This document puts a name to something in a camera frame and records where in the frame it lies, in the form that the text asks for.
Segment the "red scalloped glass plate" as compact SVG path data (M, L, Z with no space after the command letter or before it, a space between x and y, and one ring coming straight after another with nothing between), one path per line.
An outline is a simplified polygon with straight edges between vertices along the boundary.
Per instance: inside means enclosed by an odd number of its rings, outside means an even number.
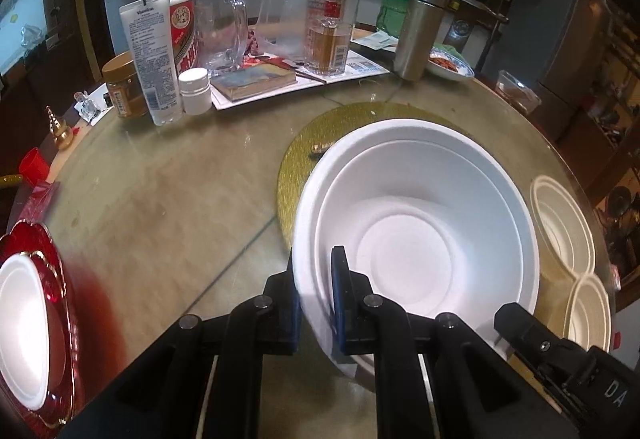
M49 384L43 407L30 411L10 392L1 375L1 388L28 429L38 438L54 438L84 402L79 370L79 331L74 293L63 260L45 225L21 220L1 237L1 266L14 254L35 263L46 298L49 326Z

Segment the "small white pill bottle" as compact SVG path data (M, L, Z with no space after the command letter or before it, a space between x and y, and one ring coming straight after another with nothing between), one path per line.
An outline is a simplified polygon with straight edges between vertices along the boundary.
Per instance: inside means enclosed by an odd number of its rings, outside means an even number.
M178 85L186 115L202 115L212 107L212 92L206 68L193 67L185 70L178 77Z

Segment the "printed paper sheet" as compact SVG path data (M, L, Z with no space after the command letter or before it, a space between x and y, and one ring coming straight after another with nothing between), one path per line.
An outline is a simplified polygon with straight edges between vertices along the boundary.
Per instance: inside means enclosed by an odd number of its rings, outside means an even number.
M322 79L322 82L311 80L302 76L297 76L295 84L288 84L287 86L280 87L278 89L262 92L250 96L249 98L239 100L229 100L221 92L213 88L212 103L213 107L215 107L216 110L229 110L229 108L273 98L274 96L282 94L288 94L315 87L327 86L328 84L337 84L338 82L342 81L382 76L388 74L389 72L390 71L388 69L384 68L381 65L378 65L378 63L369 60L365 56L360 55L355 51L349 51L347 55L345 72L341 73L340 75L333 76L317 75L317 78Z

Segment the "white lotion tube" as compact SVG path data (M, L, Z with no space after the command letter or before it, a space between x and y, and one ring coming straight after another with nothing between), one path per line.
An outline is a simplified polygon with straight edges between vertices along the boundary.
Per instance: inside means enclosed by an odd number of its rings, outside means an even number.
M155 126L182 115L170 28L170 0L138 0L119 8L141 90Z

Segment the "old worn book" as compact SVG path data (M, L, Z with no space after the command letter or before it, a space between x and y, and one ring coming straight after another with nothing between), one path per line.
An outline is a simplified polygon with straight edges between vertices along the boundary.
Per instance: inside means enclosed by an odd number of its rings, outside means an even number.
M262 63L213 77L212 86L230 101L239 101L296 83L296 74Z

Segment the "small paper bowl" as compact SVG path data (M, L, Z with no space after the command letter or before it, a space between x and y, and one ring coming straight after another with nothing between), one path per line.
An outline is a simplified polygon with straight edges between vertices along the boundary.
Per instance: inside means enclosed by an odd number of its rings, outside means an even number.
M548 176L530 187L534 218L556 260L570 277L594 272L596 248L585 215L570 192Z
M612 315L608 293L596 274L584 274L575 282L564 319L564 337L582 349L596 346L610 351Z

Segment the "red cloth napkin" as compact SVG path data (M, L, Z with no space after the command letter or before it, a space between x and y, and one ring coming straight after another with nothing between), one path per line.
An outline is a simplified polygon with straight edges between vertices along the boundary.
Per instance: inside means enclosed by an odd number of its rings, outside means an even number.
M32 189L29 198L18 216L18 220L25 220L28 222L43 222L46 217L52 200L60 184L58 181L52 183L48 181L39 181L35 188Z

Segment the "clear glass mug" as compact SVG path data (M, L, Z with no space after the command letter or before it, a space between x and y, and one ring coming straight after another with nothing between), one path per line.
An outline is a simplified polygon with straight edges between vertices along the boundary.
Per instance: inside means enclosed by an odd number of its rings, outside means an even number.
M245 0L194 0L198 66L210 77L238 70L248 43Z

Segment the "blue white snack dish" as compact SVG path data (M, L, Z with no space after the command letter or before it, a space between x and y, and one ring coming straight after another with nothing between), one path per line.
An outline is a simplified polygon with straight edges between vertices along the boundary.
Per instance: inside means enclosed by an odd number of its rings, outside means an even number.
M449 81L466 81L475 77L474 70L464 58L441 46L432 47L426 70Z

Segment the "wooden chopstick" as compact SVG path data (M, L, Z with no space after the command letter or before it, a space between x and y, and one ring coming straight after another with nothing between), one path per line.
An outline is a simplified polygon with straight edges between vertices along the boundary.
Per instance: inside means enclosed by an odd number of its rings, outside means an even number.
M292 66L292 65L288 65L283 61L276 61L276 60L271 60L268 63L274 65L274 66L278 66L279 68L283 68L285 70L290 70L291 72L293 72L296 76L298 77L303 77L305 79L308 80L312 80L312 81L317 81L320 82L320 84L327 84L328 82L318 76L314 76L312 74L308 74L303 72L300 68Z

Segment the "large white foam bowl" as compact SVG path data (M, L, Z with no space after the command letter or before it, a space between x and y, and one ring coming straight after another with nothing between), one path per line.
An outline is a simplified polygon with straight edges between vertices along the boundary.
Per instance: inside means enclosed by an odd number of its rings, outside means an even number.
M407 312L451 312L507 357L494 318L506 303L536 306L540 260L532 216L483 147L434 122L374 122L337 140L307 179L292 259L302 308L321 350L347 377L372 381L369 355L335 339L330 258Z

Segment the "gold round placemat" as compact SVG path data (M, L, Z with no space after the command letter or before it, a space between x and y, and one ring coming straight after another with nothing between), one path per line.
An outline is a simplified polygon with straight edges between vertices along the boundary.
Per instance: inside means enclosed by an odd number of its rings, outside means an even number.
M292 247L297 205L304 185L323 152L350 132L386 119L411 118L434 122L465 136L467 131L442 116L411 104L359 102L328 110L306 125L286 150L277 180L277 216L287 248Z

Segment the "clear liquor bottle red cap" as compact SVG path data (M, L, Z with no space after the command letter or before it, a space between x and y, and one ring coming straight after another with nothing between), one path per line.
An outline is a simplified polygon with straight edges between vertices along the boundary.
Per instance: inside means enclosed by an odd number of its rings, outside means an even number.
M321 0L308 6L305 66L318 75L345 72L352 25L342 20L344 0Z

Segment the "clear plastic container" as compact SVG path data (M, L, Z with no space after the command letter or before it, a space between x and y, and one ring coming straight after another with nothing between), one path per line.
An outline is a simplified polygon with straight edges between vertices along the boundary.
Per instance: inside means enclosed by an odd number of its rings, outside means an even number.
M539 96L506 70L499 70L495 90L503 100L525 116L541 106Z

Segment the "white red liquor bottle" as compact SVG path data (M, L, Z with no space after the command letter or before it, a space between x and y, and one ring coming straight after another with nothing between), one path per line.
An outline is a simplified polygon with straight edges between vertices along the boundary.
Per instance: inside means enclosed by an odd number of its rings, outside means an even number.
M169 0L169 24L177 74L181 74L198 59L193 0Z

